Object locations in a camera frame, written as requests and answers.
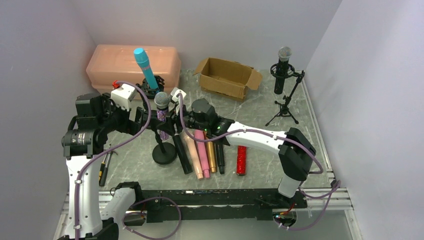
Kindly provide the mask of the pink toy microphone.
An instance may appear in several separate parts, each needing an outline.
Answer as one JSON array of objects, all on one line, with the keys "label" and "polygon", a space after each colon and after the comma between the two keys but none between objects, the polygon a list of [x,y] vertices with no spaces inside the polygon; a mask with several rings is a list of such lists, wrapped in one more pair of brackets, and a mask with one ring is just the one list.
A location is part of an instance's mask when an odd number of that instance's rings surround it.
[{"label": "pink toy microphone", "polygon": [[197,146],[198,157],[200,160],[201,169],[203,172],[203,177],[208,179],[210,178],[210,167],[208,162],[208,156],[206,152],[205,143],[199,140],[205,140],[204,133],[202,130],[196,129],[194,131],[194,137],[196,139],[195,143]]}]

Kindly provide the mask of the beige toy microphone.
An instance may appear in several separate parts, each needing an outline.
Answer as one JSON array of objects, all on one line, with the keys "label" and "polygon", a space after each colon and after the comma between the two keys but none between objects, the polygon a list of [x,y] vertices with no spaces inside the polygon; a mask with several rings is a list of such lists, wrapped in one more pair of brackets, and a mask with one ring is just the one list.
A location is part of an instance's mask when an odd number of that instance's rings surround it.
[{"label": "beige toy microphone", "polygon": [[186,143],[187,149],[189,151],[190,159],[192,161],[195,175],[199,180],[201,180],[204,178],[204,174],[203,174],[203,170],[200,163],[195,141],[192,138],[190,138],[186,133],[183,133],[182,136]]}]

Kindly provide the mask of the gold microphone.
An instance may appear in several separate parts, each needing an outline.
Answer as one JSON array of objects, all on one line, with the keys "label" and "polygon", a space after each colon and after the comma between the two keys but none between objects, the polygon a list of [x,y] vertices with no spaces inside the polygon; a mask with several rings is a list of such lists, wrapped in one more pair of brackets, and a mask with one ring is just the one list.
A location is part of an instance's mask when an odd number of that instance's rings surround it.
[{"label": "gold microphone", "polygon": [[205,143],[205,146],[207,151],[209,170],[211,173],[216,173],[218,170],[218,166],[217,166],[214,143],[212,141],[207,141]]}]

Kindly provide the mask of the slim black microphone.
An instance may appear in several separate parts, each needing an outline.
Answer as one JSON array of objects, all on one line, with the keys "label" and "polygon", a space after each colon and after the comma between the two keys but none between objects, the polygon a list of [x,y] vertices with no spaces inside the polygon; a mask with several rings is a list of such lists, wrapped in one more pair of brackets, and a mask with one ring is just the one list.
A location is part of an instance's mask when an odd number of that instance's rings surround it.
[{"label": "slim black microphone", "polygon": [[225,173],[225,156],[224,147],[221,143],[215,144],[215,153],[219,173],[223,175]]}]

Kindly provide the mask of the purple glitter microphone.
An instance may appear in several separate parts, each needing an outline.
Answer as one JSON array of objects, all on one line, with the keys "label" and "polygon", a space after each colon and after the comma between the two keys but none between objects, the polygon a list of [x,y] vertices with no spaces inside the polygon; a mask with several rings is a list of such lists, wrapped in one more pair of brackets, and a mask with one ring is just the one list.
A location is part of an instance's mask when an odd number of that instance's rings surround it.
[{"label": "purple glitter microphone", "polygon": [[155,95],[153,101],[156,105],[157,119],[164,122],[166,114],[169,112],[170,96],[166,92],[160,91]]}]

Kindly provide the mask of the brown cardboard box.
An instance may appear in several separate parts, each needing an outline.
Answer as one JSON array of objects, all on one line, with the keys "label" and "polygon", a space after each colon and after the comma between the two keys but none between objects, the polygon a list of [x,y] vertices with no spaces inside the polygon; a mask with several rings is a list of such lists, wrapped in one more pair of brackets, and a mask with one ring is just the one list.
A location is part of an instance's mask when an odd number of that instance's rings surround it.
[{"label": "brown cardboard box", "polygon": [[263,75],[253,67],[220,58],[203,59],[194,70],[202,91],[243,102],[249,90],[257,90]]}]

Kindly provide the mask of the clip mount desk stand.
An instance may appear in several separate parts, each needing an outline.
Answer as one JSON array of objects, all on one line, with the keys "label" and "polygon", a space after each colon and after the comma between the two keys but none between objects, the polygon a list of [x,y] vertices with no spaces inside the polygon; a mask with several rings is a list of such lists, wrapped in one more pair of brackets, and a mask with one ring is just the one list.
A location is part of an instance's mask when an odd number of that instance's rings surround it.
[{"label": "clip mount desk stand", "polygon": [[169,142],[163,142],[158,130],[160,121],[153,118],[150,121],[151,130],[154,132],[157,145],[152,151],[153,160],[159,165],[171,164],[177,157],[177,151],[174,145]]}]

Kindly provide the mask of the black microphone grey grille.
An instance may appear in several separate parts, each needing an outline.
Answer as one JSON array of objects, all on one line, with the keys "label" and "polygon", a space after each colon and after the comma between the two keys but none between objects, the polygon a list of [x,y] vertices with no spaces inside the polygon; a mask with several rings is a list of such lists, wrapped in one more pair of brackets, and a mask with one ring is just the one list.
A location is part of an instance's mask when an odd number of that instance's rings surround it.
[{"label": "black microphone grey grille", "polygon": [[188,156],[187,156],[187,153],[186,153],[185,147],[183,145],[180,134],[175,133],[172,136],[172,140],[174,142],[174,146],[175,146],[177,155],[179,157],[180,164],[181,164],[181,167],[183,169],[184,174],[188,175],[188,174],[192,173],[193,169],[192,169],[192,166],[189,162],[189,159],[188,159]]}]

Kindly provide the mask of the red glitter microphone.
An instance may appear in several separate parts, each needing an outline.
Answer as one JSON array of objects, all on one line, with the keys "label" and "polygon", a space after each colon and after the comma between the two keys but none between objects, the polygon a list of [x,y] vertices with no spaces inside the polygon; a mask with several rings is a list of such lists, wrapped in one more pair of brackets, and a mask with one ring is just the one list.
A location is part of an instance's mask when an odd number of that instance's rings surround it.
[{"label": "red glitter microphone", "polygon": [[236,160],[236,175],[246,175],[246,159],[247,159],[247,148],[239,145],[237,147],[237,160]]}]

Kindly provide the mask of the blue toy microphone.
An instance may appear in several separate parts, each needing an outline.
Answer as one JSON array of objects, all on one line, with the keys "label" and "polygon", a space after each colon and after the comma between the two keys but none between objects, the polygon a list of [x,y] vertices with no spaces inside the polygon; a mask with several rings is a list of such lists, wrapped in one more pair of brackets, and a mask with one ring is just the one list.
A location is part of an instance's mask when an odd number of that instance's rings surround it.
[{"label": "blue toy microphone", "polygon": [[145,49],[141,47],[136,48],[133,51],[133,55],[137,65],[140,67],[142,73],[144,74],[145,80],[149,88],[152,89],[154,93],[158,93],[160,91],[159,85],[151,69],[150,60]]}]

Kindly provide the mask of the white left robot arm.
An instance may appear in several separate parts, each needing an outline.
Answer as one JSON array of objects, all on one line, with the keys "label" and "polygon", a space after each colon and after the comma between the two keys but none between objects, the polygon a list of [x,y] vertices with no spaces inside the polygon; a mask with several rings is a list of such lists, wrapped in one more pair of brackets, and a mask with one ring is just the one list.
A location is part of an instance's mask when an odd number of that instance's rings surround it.
[{"label": "white left robot arm", "polygon": [[142,200],[140,184],[131,181],[118,184],[103,210],[99,204],[100,158],[112,151],[104,147],[108,134],[118,131],[137,137],[143,130],[142,109],[138,108],[136,119],[130,120],[134,97],[131,92],[77,97],[77,114],[61,141],[69,177],[68,223],[61,239],[117,240],[126,211]]}]

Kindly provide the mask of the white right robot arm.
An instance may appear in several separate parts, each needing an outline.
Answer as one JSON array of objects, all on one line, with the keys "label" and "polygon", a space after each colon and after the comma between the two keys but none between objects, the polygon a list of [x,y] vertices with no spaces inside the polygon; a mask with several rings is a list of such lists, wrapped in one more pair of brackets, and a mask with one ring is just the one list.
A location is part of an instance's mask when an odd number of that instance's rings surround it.
[{"label": "white right robot arm", "polygon": [[292,198],[300,185],[312,174],[312,163],[319,163],[315,149],[297,128],[271,131],[247,126],[219,116],[204,98],[195,100],[191,104],[191,111],[186,111],[181,93],[171,97],[171,102],[176,106],[177,125],[185,133],[189,129],[205,131],[206,142],[243,146],[276,155],[283,170],[277,191],[284,197]]}]

